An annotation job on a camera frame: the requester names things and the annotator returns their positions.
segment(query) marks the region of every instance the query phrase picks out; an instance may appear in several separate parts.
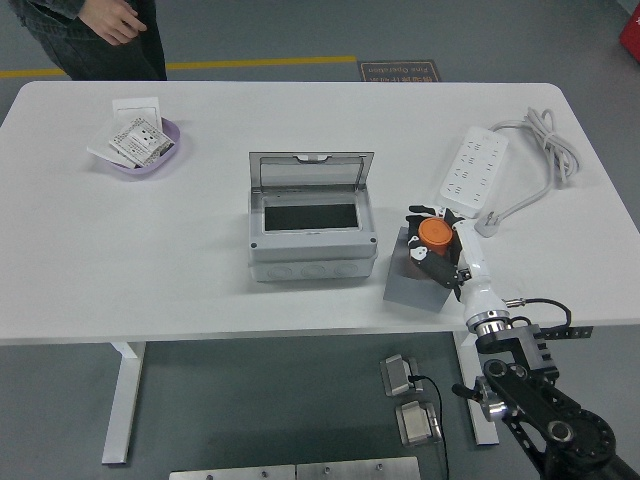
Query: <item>sticker on floor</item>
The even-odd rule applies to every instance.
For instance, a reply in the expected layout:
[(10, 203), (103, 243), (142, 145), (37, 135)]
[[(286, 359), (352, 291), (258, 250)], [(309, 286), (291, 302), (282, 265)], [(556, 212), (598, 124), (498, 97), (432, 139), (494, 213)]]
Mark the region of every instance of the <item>sticker on floor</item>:
[(378, 60), (358, 62), (363, 82), (439, 82), (433, 60)]

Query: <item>white table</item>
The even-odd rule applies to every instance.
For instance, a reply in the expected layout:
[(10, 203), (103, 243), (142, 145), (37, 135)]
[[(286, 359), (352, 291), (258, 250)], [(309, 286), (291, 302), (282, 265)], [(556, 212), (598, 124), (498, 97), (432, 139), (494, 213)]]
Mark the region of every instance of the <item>white table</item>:
[[(139, 179), (86, 145), (112, 99), (145, 96), (159, 97), (182, 140)], [(453, 296), (440, 312), (383, 301), (389, 257), (407, 206), (435, 202), (467, 128), (521, 119), (529, 106), (554, 110), (581, 170), (481, 240), (496, 292), (562, 301), (575, 325), (639, 322), (625, 274), (640, 270), (638, 231), (552, 85), (36, 82), (0, 128), (0, 344), (111, 342), (123, 353), (112, 420), (125, 421), (110, 425), (110, 463), (124, 461), (123, 448), (126, 456), (146, 341), (464, 332)], [(545, 178), (530, 137), (503, 132), (511, 143), (488, 204), (497, 211)], [(370, 278), (251, 279), (250, 151), (375, 152), (368, 185), (379, 257)], [(563, 321), (546, 309), (527, 315)]]

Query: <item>white power cord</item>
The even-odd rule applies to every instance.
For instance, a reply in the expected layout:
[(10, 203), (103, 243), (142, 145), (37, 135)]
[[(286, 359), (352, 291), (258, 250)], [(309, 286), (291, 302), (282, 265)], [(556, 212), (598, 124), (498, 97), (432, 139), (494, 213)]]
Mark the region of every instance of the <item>white power cord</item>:
[[(547, 125), (545, 122), (547, 115), (550, 118), (551, 125)], [(556, 174), (562, 183), (566, 183), (569, 177), (578, 171), (580, 165), (580, 156), (576, 149), (555, 132), (555, 119), (553, 112), (549, 109), (539, 114), (533, 108), (529, 108), (524, 120), (500, 122), (491, 127), (490, 130), (495, 132), (503, 128), (524, 128), (533, 133), (538, 145), (540, 145), (547, 158), (549, 167), (547, 184), (538, 193), (517, 203), (504, 212), (498, 215), (495, 215), (495, 212), (490, 212), (488, 215), (479, 218), (475, 224), (475, 229), (483, 237), (492, 237), (498, 231), (502, 220), (544, 197), (547, 192), (551, 190)]]

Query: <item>metal floor plate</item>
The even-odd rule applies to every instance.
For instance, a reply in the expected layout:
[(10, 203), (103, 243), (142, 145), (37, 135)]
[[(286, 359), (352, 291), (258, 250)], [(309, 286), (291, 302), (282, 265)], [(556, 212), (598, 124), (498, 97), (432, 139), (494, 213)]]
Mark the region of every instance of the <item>metal floor plate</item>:
[(416, 457), (173, 472), (169, 480), (420, 480)]
[(416, 457), (298, 465), (297, 480), (420, 480)]
[(296, 480), (295, 465), (173, 472), (169, 480)]

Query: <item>gray floor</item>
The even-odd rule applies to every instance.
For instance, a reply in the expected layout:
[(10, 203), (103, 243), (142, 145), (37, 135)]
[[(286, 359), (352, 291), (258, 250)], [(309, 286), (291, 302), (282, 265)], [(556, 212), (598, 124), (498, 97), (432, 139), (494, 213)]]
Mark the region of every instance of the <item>gray floor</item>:
[[(158, 3), (168, 62), (433, 59), (445, 81), (556, 84), (640, 224), (640, 65), (618, 44), (629, 14), (613, 0)], [(52, 66), (4, 2), (0, 19), (1, 71)], [(170, 79), (359, 81), (353, 64), (178, 70)], [(0, 118), (31, 80), (0, 79)], [(621, 252), (621, 276), (638, 283), (635, 274)], [(586, 294), (597, 291), (594, 277)], [(640, 327), (611, 327), (551, 344), (558, 386), (611, 423), (636, 470), (639, 341)], [(537, 478), (504, 427), (501, 445), (474, 445), (449, 390), (459, 373), (448, 334), (150, 344), (124, 467), (100, 465), (119, 365), (110, 345), (1, 347), (0, 478), (160, 480), (176, 470), (403, 455), (419, 457), (423, 479), (443, 478), (441, 448), (400, 445), (398, 401), (384, 396), (378, 372), (395, 353), (414, 355), (442, 390), (451, 478)], [(427, 397), (437, 403), (432, 390)]]

